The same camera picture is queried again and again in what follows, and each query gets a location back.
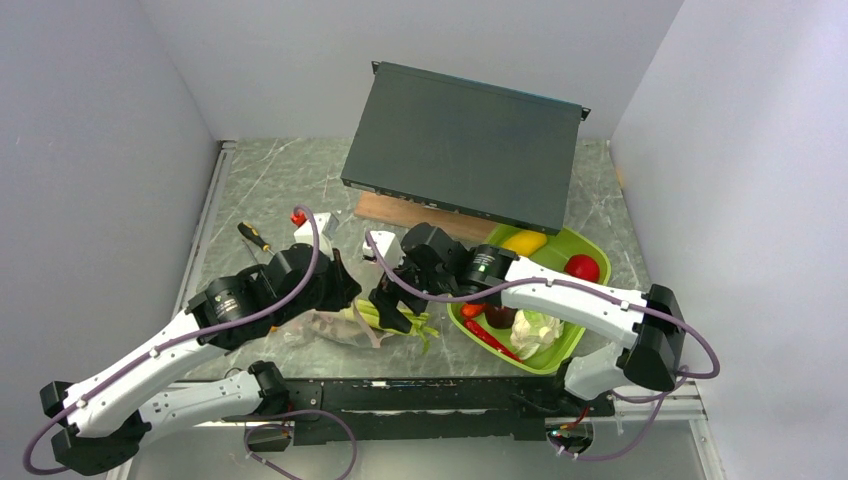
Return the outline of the clear zip top bag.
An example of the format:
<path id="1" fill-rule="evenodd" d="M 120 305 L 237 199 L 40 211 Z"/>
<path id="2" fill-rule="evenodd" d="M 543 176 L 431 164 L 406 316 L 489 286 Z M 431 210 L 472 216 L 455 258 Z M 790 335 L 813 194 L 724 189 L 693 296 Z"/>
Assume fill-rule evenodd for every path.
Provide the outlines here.
<path id="1" fill-rule="evenodd" d="M 279 327 L 277 332 L 291 344 L 321 338 L 360 349 L 379 349 L 393 336 L 378 328 L 376 315 L 356 305 L 338 312 L 308 311 Z"/>

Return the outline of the red tomato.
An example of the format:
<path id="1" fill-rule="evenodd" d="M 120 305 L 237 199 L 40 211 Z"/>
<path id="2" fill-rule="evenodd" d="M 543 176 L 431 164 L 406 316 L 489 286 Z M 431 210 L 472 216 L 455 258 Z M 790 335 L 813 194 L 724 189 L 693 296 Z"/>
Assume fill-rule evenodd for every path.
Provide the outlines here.
<path id="1" fill-rule="evenodd" d="M 598 283 L 601 276 L 599 264 L 590 256 L 576 254 L 571 256 L 563 268 L 563 272 L 588 282 Z"/>

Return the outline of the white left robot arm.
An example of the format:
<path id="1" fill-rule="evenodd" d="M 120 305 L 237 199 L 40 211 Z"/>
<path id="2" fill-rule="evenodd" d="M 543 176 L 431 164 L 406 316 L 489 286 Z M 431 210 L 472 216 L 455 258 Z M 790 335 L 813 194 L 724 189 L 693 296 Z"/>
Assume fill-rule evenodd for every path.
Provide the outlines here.
<path id="1" fill-rule="evenodd" d="M 188 371 L 263 338 L 311 310 L 339 312 L 361 293 L 338 250 L 297 243 L 268 263 L 211 281 L 159 333 L 82 382 L 54 381 L 40 391 L 60 429 L 51 438 L 61 470 L 84 476 L 111 470 L 142 447 L 213 419 L 272 420 L 291 408 L 271 361 L 187 390 L 167 387 Z"/>

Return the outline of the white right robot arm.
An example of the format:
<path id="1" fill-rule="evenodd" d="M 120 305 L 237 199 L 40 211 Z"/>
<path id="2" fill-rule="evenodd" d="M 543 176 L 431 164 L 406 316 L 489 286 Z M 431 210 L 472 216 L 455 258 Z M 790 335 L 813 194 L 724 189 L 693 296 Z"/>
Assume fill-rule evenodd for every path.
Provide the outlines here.
<path id="1" fill-rule="evenodd" d="M 427 223 L 400 241 L 403 258 L 392 267 L 372 233 L 365 243 L 383 269 L 377 302 L 394 325 L 398 303 L 488 303 L 545 314 L 604 337 L 608 346 L 567 361 L 551 388 L 557 411 L 574 415 L 590 400 L 625 385 L 671 392 L 682 377 L 684 322 L 652 305 L 638 290 L 610 288 L 544 267 L 491 244 L 467 249 Z"/>

